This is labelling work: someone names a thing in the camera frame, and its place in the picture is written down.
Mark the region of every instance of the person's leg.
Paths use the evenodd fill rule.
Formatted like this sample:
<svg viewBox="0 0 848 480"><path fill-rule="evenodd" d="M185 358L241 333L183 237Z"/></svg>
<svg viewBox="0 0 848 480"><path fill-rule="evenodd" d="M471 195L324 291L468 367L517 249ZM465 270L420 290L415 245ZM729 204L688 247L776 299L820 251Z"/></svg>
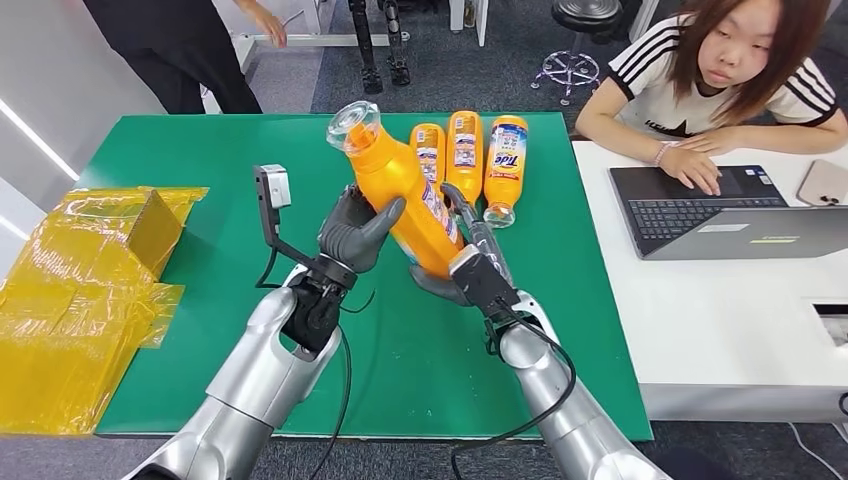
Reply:
<svg viewBox="0 0 848 480"><path fill-rule="evenodd" d="M205 113L200 83L151 49L118 52L171 114Z"/></svg>
<svg viewBox="0 0 848 480"><path fill-rule="evenodd" d="M174 47L157 49L215 94L224 113L262 113L236 58L230 35L220 25L210 25L201 35Z"/></svg>

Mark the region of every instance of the smartphone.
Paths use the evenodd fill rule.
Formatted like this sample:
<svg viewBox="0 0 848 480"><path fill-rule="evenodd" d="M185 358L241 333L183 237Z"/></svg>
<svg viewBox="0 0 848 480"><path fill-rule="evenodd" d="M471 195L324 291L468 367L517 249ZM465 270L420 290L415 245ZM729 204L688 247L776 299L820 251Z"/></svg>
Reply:
<svg viewBox="0 0 848 480"><path fill-rule="evenodd" d="M797 196L813 206L848 204L848 169L827 160L814 161Z"/></svg>

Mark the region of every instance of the office chair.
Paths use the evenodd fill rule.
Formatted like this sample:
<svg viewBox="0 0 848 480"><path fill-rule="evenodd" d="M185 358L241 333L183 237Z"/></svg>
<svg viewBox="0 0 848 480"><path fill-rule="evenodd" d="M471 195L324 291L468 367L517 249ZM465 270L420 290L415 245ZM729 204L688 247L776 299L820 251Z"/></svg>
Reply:
<svg viewBox="0 0 848 480"><path fill-rule="evenodd" d="M583 37L611 30L621 14L619 0L554 0L551 16L563 27L577 32L577 36L570 50L554 52L545 58L530 88L539 88L542 77L564 86L565 95L559 101L563 106L571 104L574 87L591 85L594 92L600 85L601 69L592 57L580 53Z"/></svg>

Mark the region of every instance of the white t-shirt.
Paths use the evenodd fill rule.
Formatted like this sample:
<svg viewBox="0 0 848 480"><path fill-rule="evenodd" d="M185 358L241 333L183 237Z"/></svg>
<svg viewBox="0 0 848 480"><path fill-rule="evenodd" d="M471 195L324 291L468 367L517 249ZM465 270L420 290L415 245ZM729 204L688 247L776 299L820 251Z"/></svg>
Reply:
<svg viewBox="0 0 848 480"><path fill-rule="evenodd" d="M639 40L610 62L610 78L630 102L619 121L661 140L691 137L721 125L711 120L734 94L727 88L702 95L695 84L692 94L679 103L668 79L680 34L691 16L678 16L654 25ZM836 113L836 94L809 58L766 104L778 122L805 126L824 123Z"/></svg>

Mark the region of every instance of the green tabletop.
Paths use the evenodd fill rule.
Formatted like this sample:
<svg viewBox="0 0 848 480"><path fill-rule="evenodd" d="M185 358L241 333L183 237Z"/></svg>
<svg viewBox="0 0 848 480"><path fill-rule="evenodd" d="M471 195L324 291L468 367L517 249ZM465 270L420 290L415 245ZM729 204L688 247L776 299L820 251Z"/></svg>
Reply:
<svg viewBox="0 0 848 480"><path fill-rule="evenodd" d="M524 193L514 226L497 232L516 285L542 303L580 377L633 440L651 438L574 153L559 113L521 114L529 125ZM495 114L484 115L489 127ZM115 392L99 434L176 432L264 294L253 288L268 258L251 166L289 172L292 206L281 236L308 254L342 188L353 180L345 156L325 141L326 115L124 117L78 187L206 186L162 281L186 285L160 349L139 350ZM421 122L447 114L386 114L406 140ZM293 263L281 257L270 281ZM485 437L529 418L513 374L486 354L476 309L419 291L408 260L388 241L377 267L347 296L342 313L353 356L343 435ZM332 431L342 395L344 355L332 359L280 433Z"/></svg>

